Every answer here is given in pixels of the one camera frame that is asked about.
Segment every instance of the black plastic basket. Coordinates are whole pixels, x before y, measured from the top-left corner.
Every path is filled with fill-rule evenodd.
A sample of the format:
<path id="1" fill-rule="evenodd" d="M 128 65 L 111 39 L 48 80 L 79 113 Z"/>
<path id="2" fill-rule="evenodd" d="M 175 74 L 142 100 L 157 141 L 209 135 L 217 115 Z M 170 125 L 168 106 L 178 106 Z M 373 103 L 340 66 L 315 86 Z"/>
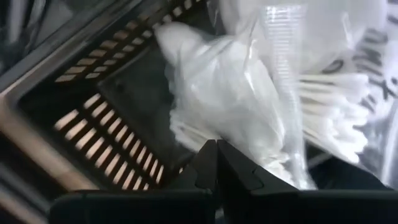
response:
<path id="1" fill-rule="evenodd" d="M 154 29 L 184 21 L 211 32 L 205 7 L 130 0 L 97 6 L 92 20 L 84 12 L 0 78 L 1 131 L 69 190 L 162 188 L 193 153 L 169 131 Z"/>

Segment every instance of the plastic basket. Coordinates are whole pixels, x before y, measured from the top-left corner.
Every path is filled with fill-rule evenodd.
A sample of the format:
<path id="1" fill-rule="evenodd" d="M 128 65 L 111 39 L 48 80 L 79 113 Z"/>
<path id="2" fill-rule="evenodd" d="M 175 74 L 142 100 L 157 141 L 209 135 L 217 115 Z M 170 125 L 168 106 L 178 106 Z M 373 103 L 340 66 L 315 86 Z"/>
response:
<path id="1" fill-rule="evenodd" d="M 1 131 L 68 190 L 162 188 L 193 154 L 169 131 L 154 29 L 183 21 L 209 31 L 205 7 L 115 1 L 95 19 L 85 12 L 0 78 Z"/>

